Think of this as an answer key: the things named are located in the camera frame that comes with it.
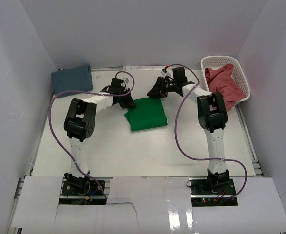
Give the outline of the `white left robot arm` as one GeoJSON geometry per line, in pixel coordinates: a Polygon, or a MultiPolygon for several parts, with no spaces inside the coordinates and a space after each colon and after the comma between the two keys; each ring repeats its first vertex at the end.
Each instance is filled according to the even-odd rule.
{"type": "Polygon", "coordinates": [[[64,122],[64,130],[70,142],[71,168],[64,174],[65,179],[78,194],[84,195],[91,188],[87,163],[86,141],[95,129],[97,112],[119,104],[121,108],[136,108],[126,79],[113,78],[99,95],[71,101],[64,122]]]}

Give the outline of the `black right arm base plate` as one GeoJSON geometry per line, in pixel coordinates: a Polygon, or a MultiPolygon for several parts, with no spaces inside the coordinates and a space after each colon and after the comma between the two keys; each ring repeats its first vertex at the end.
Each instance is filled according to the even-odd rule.
{"type": "Polygon", "coordinates": [[[229,183],[212,188],[207,179],[188,180],[186,186],[191,192],[193,207],[225,207],[238,206],[233,179],[229,183]]]}

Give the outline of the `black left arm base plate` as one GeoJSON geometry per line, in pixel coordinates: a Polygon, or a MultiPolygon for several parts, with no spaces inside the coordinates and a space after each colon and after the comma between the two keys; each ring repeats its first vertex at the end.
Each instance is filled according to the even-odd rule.
{"type": "Polygon", "coordinates": [[[104,197],[98,184],[90,180],[84,184],[84,188],[77,187],[63,180],[59,197],[61,205],[106,205],[104,197]]]}

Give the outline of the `green t shirt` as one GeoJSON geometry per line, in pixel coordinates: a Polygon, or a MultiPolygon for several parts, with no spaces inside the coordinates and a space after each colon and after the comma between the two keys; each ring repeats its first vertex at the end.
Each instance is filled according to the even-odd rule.
{"type": "Polygon", "coordinates": [[[141,98],[134,100],[136,108],[124,114],[132,132],[167,126],[167,117],[161,99],[141,98]]]}

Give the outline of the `pink t shirt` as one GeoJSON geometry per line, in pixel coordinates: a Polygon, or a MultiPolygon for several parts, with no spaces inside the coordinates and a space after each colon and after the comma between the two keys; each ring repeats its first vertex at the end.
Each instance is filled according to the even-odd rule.
{"type": "Polygon", "coordinates": [[[205,78],[209,90],[212,93],[220,92],[223,96],[226,111],[230,111],[236,104],[245,97],[241,88],[231,77],[234,70],[233,64],[226,64],[217,70],[205,69],[205,78]]]}

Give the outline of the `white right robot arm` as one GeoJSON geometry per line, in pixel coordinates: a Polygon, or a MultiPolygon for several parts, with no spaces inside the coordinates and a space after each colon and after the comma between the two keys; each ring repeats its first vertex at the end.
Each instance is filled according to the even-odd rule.
{"type": "Polygon", "coordinates": [[[216,195],[219,194],[229,183],[229,170],[225,163],[224,151],[224,129],[228,121],[223,96],[221,93],[212,93],[199,87],[200,80],[195,76],[197,82],[188,81],[185,74],[185,66],[175,65],[171,76],[168,72],[169,66],[161,70],[161,76],[157,78],[155,85],[147,93],[150,98],[166,98],[168,93],[175,92],[183,97],[176,113],[174,121],[174,137],[178,149],[181,149],[177,138],[177,124],[181,108],[185,100],[189,99],[197,104],[198,122],[204,130],[207,145],[207,158],[192,158],[195,161],[208,161],[207,190],[216,195]]]}

